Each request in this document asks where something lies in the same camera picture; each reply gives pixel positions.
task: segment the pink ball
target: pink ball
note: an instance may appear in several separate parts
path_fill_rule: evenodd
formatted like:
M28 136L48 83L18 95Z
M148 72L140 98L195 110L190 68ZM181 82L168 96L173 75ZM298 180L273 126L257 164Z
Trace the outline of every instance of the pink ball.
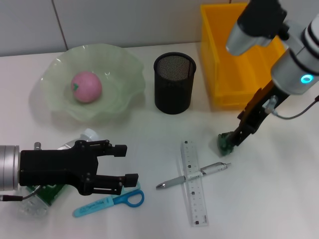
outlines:
M83 71L72 79L71 89L78 101L90 103L100 97L102 84L97 75L92 72Z

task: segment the scissor blade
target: scissor blade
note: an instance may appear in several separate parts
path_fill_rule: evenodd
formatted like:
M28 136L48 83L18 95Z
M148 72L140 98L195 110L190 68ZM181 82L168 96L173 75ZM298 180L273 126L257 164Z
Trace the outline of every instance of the scissor blade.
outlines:
M111 196L109 196L109 197L102 198L98 201L95 201L93 203L90 203L88 205L85 205L81 208L76 209L73 212L73 216L78 218L78 217L88 215L90 213L94 213L94 212L97 212L99 210L109 208L112 206L114 206L113 199Z

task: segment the orange plastic bin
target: orange plastic bin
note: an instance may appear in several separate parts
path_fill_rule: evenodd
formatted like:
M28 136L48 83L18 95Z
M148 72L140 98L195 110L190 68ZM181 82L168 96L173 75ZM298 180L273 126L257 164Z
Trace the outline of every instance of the orange plastic bin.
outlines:
M279 38L268 47L254 46L232 56L226 42L246 3L202 5L201 56L212 103L225 110L242 110L259 88L271 81L271 67L285 52Z

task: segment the white ruler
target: white ruler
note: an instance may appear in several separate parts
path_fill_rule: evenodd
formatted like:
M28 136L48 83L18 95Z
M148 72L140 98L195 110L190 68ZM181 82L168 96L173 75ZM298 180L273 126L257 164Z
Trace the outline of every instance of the white ruler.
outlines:
M184 141L181 145L185 178L200 170L198 166L196 145L192 141ZM191 213L193 227L207 226L208 218L203 194L201 178L186 182L186 195Z

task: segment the black mesh pencil cup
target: black mesh pencil cup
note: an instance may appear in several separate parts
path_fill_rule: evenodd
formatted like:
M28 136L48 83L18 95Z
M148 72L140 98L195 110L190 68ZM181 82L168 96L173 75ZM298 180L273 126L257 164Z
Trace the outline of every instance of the black mesh pencil cup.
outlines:
M190 105L196 64L189 56L169 52L154 63L155 105L162 112L176 115Z

